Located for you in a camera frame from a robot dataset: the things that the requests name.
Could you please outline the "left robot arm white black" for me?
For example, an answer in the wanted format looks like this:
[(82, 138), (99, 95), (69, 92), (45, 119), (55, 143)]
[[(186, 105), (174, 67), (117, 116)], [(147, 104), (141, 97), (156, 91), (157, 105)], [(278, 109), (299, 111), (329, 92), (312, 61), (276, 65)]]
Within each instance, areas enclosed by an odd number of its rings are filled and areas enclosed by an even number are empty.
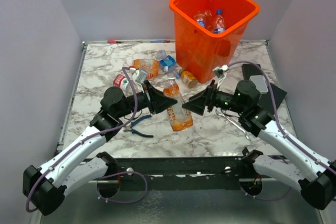
[(100, 111), (89, 125), (69, 146), (39, 167), (30, 165), (23, 173), (23, 194), (26, 196), (26, 211), (35, 206), (44, 216), (53, 213), (64, 199), (87, 182), (110, 179), (116, 172), (116, 160), (107, 153), (99, 153), (83, 163), (96, 149), (110, 141), (125, 124), (120, 120), (126, 115), (136, 115), (142, 109), (158, 114), (177, 104), (174, 98), (154, 88), (148, 81), (144, 91), (126, 97), (119, 87), (108, 88), (100, 101)]

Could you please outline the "Pepsi bottle blue cap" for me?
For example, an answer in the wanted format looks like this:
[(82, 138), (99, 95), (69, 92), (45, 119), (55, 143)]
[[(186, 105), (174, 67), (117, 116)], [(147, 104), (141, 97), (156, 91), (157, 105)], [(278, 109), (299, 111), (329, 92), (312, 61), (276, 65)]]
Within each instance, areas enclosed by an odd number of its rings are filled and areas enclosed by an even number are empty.
[(193, 19), (200, 24), (202, 27), (210, 30), (212, 28), (212, 13), (209, 9), (206, 9), (204, 12), (197, 12)]

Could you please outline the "orange juice small bottle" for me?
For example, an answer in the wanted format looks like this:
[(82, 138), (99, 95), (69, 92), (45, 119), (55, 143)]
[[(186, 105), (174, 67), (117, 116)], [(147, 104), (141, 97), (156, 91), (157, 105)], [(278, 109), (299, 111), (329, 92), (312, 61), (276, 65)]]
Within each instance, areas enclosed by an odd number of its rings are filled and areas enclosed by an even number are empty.
[(198, 80), (196, 77), (190, 73), (189, 71), (185, 69), (180, 69), (179, 74), (181, 76), (182, 82), (188, 87), (188, 88), (194, 88), (198, 84)]

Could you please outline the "blue label slim bottle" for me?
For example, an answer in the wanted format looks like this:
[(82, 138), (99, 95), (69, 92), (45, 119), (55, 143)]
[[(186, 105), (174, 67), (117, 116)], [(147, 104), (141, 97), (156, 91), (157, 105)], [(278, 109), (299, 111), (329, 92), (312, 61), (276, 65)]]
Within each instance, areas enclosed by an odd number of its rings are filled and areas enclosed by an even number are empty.
[(226, 30), (226, 24), (223, 18), (223, 11), (221, 9), (217, 9), (214, 22), (213, 22), (212, 33), (221, 34), (225, 30)]

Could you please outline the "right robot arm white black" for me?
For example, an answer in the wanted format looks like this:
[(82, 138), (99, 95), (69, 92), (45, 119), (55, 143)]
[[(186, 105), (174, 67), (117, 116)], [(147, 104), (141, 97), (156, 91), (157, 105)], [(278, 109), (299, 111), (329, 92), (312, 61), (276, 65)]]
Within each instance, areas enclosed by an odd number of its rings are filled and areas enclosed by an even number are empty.
[(335, 162), (290, 134), (275, 115), (259, 106), (259, 97), (255, 84), (248, 80), (238, 82), (234, 94), (219, 90), (211, 82), (182, 107), (198, 115), (213, 108), (238, 113), (238, 122), (246, 132), (270, 144), (290, 162), (286, 165), (258, 152), (256, 157), (241, 164), (242, 173), (246, 177), (258, 173), (272, 177), (297, 190), (312, 207), (326, 209), (335, 198)]

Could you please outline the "light blue label bottle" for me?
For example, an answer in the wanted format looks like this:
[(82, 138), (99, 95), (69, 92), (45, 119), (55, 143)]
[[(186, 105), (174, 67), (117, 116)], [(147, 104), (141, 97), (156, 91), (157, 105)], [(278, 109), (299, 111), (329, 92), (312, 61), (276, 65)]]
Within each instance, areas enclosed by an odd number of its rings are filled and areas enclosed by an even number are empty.
[(181, 75), (177, 70), (175, 59), (168, 55), (165, 50), (158, 50), (156, 60), (159, 62), (160, 69), (167, 74), (173, 75), (176, 79), (180, 79)]

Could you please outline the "red white label bottle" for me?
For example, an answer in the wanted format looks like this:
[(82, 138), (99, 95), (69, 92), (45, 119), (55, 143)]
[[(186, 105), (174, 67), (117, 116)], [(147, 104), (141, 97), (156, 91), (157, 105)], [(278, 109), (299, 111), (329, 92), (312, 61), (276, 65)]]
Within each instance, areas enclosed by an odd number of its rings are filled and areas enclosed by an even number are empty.
[(115, 87), (118, 87), (120, 88), (123, 93), (126, 95), (126, 96), (130, 96), (130, 95), (133, 95), (133, 90), (131, 88), (131, 84), (133, 84), (134, 86), (134, 89), (136, 92), (138, 92), (138, 87), (136, 86), (136, 84), (134, 83), (133, 80), (131, 80), (131, 82), (126, 78), (125, 75), (123, 74), (117, 74), (113, 80), (113, 83), (112, 83)]

